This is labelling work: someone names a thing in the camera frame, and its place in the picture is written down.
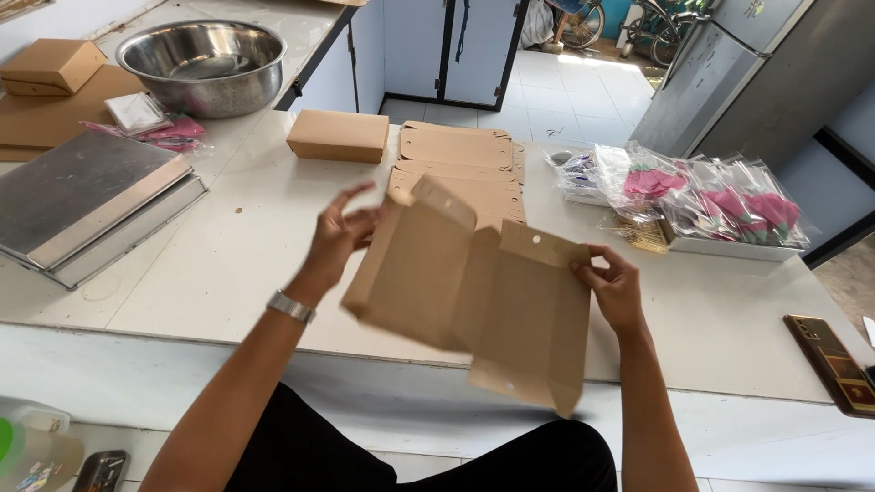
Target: black pants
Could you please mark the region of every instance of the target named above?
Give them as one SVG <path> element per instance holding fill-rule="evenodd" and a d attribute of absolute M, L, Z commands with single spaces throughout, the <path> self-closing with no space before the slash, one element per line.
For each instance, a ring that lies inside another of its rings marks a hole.
<path fill-rule="evenodd" d="M 269 490 L 583 490 L 616 492 L 605 440 L 583 422 L 558 420 L 452 470 L 396 483 L 395 470 L 345 438 L 291 388 L 277 385 L 225 487 Z"/>

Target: stainless steel bowl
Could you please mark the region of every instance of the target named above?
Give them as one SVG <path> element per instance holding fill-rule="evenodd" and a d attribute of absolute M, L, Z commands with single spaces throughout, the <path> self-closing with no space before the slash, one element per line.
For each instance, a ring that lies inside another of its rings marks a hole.
<path fill-rule="evenodd" d="M 247 115 L 283 85 L 286 44 L 266 27 L 233 20 L 189 20 L 152 27 L 115 50 L 172 111 L 200 118 Z"/>

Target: plastic container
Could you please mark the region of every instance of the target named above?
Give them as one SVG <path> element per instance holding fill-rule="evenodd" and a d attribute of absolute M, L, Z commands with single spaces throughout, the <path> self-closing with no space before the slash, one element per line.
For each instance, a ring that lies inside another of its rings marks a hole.
<path fill-rule="evenodd" d="M 70 429 L 69 413 L 17 398 L 0 397 L 0 417 L 40 431 L 66 434 Z"/>
<path fill-rule="evenodd" d="M 79 470 L 85 447 L 57 432 L 0 418 L 0 490 L 53 492 Z"/>

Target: hand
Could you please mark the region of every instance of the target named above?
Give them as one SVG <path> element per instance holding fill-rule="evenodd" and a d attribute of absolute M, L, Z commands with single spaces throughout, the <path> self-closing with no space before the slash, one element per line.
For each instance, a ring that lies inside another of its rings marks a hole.
<path fill-rule="evenodd" d="M 609 246 L 590 244 L 592 257 L 603 257 L 608 268 L 571 264 L 571 271 L 596 293 L 598 308 L 620 341 L 647 331 L 641 309 L 638 267 L 630 264 Z"/>
<path fill-rule="evenodd" d="M 319 214 L 310 252 L 283 291 L 286 297 L 315 309 L 326 292 L 340 281 L 349 256 L 370 245 L 382 208 L 360 208 L 349 214 L 343 214 L 343 208 L 356 195 L 373 187 L 374 182 L 369 181 L 347 188 Z"/>

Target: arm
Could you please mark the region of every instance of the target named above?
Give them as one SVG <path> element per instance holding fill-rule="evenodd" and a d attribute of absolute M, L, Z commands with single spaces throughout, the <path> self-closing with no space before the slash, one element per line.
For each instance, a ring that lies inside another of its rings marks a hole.
<path fill-rule="evenodd" d="M 379 208 L 343 215 L 367 183 L 343 191 L 319 216 L 310 253 L 283 290 L 289 299 L 315 308 L 343 274 L 353 251 L 367 247 Z M 285 370 L 304 324 L 265 310 L 225 365 L 213 376 L 161 447 L 141 492 L 221 492 Z"/>
<path fill-rule="evenodd" d="M 638 269 L 607 246 L 591 245 L 590 252 L 603 257 L 609 268 L 573 264 L 571 269 L 596 293 L 620 344 L 623 490 L 697 492 L 641 309 Z"/>

